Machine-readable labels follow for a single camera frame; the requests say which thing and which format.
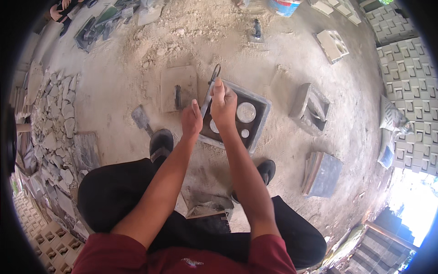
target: printed logo on shirt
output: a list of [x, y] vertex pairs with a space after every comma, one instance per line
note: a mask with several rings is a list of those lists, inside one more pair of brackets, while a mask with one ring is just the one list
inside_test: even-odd
[[190, 260], [189, 258], [181, 259], [181, 261], [186, 262], [186, 264], [188, 266], [192, 267], [192, 268], [197, 268], [198, 265], [203, 265], [204, 264], [203, 262], [193, 261], [193, 260]]

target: hand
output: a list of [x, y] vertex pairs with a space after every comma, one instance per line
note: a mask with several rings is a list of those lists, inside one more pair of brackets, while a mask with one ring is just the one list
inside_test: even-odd
[[71, 0], [62, 0], [62, 10], [65, 10], [70, 5]]
[[60, 12], [61, 11], [56, 10], [56, 6], [55, 6], [55, 8], [52, 7], [50, 9], [50, 16], [52, 17], [53, 20], [58, 21], [62, 17], [62, 15], [59, 14]]
[[202, 115], [196, 99], [192, 100], [191, 106], [183, 109], [181, 124], [183, 126], [183, 135], [188, 138], [198, 138], [202, 129]]
[[237, 95], [217, 77], [212, 93], [210, 113], [219, 132], [236, 127]]

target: metal scraper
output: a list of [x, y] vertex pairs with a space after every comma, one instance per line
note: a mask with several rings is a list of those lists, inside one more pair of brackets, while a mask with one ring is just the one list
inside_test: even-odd
[[149, 126], [150, 119], [146, 116], [145, 110], [143, 109], [142, 105], [139, 105], [135, 108], [135, 110], [131, 113], [131, 117], [136, 123], [137, 127], [139, 129], [144, 128], [145, 131], [149, 134], [149, 137], [152, 138], [152, 135], [154, 135], [154, 131]]

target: bucket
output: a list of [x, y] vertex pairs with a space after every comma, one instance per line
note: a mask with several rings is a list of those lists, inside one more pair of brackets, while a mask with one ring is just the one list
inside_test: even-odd
[[303, 0], [269, 0], [269, 9], [283, 17], [291, 17]]

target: wooden post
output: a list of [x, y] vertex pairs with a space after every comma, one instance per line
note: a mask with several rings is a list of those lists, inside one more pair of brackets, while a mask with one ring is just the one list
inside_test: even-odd
[[29, 132], [31, 131], [30, 124], [16, 124], [17, 132]]
[[395, 235], [394, 233], [387, 231], [386, 229], [379, 227], [378, 225], [376, 225], [374, 223], [371, 223], [370, 221], [365, 221], [365, 225], [369, 226], [371, 229], [379, 232], [380, 234], [396, 241], [397, 243], [409, 248], [410, 250], [414, 250], [414, 251], [418, 250], [418, 247], [414, 246], [410, 242], [406, 241], [405, 239], [400, 238], [399, 236]]

